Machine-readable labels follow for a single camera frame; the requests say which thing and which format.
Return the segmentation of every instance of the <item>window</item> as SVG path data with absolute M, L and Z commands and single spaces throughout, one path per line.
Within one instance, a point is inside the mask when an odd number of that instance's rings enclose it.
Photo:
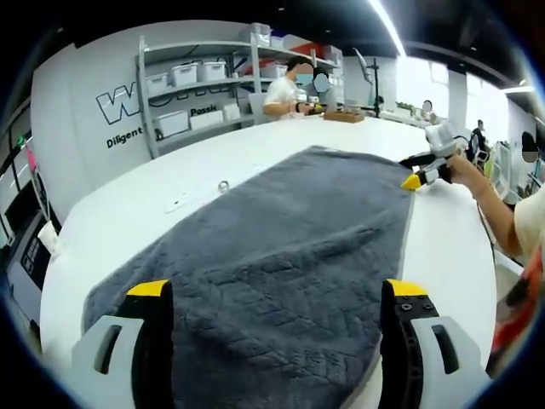
M 397 102 L 422 107 L 425 100 L 441 118 L 449 117 L 449 72 L 437 62 L 399 57 L 397 60 Z
M 481 119 L 489 146 L 508 139 L 508 98 L 497 87 L 468 74 L 466 128 L 474 130 Z

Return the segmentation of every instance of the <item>metal ring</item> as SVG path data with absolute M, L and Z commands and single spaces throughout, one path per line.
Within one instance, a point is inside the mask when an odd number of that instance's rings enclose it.
M 220 193 L 225 193 L 229 190 L 229 182 L 228 181 L 221 181 L 218 185 L 218 190 Z

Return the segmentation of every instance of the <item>ceiling light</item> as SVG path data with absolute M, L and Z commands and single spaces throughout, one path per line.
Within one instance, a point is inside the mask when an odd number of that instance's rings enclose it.
M 375 12 L 378 14 L 378 16 L 382 20 L 382 24 L 386 27 L 388 30 L 388 34 L 390 34 L 390 37 L 392 38 L 393 43 L 395 44 L 395 48 L 398 49 L 398 53 L 402 57 L 406 57 L 407 53 L 405 53 L 405 50 L 403 48 L 403 44 L 401 43 L 401 40 L 399 39 L 398 32 L 396 32 L 395 27 L 393 26 L 392 20 L 390 19 L 390 16 L 382 6 L 381 2 L 379 0 L 369 0 L 369 3 L 371 3 L 371 6 L 375 10 Z
M 534 92 L 534 87 L 515 87 L 502 89 L 503 94 L 517 94 L 520 92 Z

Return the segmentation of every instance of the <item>table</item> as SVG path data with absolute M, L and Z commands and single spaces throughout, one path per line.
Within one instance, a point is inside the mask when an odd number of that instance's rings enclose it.
M 381 119 L 357 124 L 290 119 L 184 147 L 109 182 L 78 202 L 60 231 L 66 251 L 49 264 L 43 285 L 40 327 L 46 364 L 58 371 L 71 364 L 91 289 L 217 198 L 220 181 L 236 186 L 311 145 L 395 161 L 429 149 L 423 130 Z M 443 181 L 415 195 L 403 279 L 423 285 L 438 311 L 462 326 L 479 345 L 485 366 L 496 318 L 496 280 L 476 204 L 465 187 Z M 381 382 L 374 377 L 371 381 Z M 380 397 L 380 384 L 372 389 Z

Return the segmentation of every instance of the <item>ceiling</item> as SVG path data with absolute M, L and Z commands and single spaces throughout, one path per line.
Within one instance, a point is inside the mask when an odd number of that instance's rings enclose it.
M 408 55 L 439 60 L 459 72 L 472 72 L 495 85 L 515 86 L 522 78 L 520 51 L 509 40 L 503 24 L 482 2 L 475 0 L 381 0 L 392 18 Z M 494 2 L 508 3 L 507 0 Z M 165 20 L 230 20 L 250 23 L 260 21 L 282 32 L 289 32 L 318 43 L 333 44 L 350 54 L 357 47 L 364 55 L 392 56 L 397 53 L 381 21 L 367 0 L 246 0 L 218 5 L 195 2 L 169 5 L 159 11 L 149 7 L 106 8 L 91 3 L 77 3 L 72 9 L 56 10 L 49 5 L 33 7 L 26 18 L 25 30 L 3 32 L 3 37 L 17 36 L 7 44 L 11 64 L 5 66 L 4 78 L 12 78 L 1 91 L 14 84 L 17 72 L 23 77 L 20 97 L 30 94 L 32 69 L 69 43 L 84 45 L 105 35 L 134 26 Z M 526 111 L 531 111 L 528 95 L 513 97 Z

